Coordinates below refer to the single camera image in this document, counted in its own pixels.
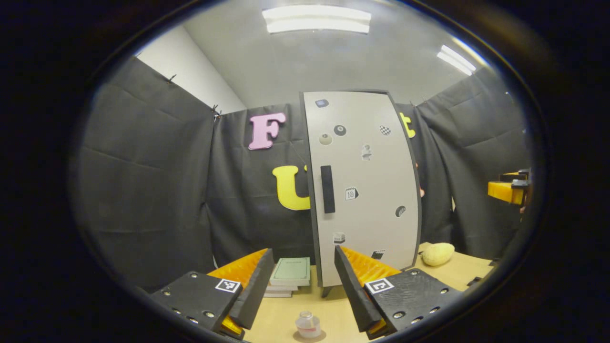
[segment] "green book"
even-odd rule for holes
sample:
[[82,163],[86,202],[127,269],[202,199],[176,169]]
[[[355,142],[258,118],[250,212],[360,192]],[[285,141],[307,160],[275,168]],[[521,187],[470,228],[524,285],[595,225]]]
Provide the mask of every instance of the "green book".
[[272,286],[309,286],[309,258],[281,258],[271,274]]

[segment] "checkered sticker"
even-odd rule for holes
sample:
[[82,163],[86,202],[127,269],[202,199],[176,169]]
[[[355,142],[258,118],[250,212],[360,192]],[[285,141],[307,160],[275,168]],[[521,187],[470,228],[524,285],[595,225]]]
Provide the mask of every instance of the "checkered sticker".
[[383,125],[379,125],[379,130],[381,131],[381,133],[383,135],[389,135],[389,134],[392,133],[392,130],[390,130],[390,128],[387,128],[387,127],[385,127]]
[[371,291],[371,294],[381,293],[387,291],[388,289],[394,288],[394,285],[392,285],[386,278],[367,282],[365,285],[368,290]]
[[222,280],[220,280],[218,285],[216,285],[216,287],[214,287],[214,288],[216,288],[220,291],[235,293],[237,291],[237,289],[239,288],[239,284],[240,283],[238,281],[222,279]]

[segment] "white wall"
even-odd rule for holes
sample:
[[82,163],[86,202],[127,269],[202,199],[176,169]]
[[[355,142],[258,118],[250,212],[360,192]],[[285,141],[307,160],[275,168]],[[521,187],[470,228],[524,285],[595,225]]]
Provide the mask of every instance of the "white wall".
[[145,46],[138,58],[166,78],[175,74],[172,82],[210,107],[218,104],[218,112],[246,109],[181,25]]

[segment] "small bottle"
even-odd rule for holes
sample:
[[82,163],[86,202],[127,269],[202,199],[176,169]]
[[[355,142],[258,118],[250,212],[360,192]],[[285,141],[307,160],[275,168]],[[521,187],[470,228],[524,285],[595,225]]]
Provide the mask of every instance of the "small bottle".
[[316,338],[322,333],[320,319],[314,317],[309,311],[301,312],[295,324],[303,338]]

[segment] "ceiling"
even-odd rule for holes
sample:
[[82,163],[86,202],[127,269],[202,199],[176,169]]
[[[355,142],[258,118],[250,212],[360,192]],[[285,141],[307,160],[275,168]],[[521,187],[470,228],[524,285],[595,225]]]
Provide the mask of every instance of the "ceiling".
[[271,35],[262,9],[307,4],[275,0],[221,2],[184,27],[248,108],[298,104],[299,92],[342,89],[388,90],[397,103],[419,104],[467,77],[436,54],[445,44],[468,55],[440,26],[405,5],[371,0],[317,3],[371,13],[369,33]]

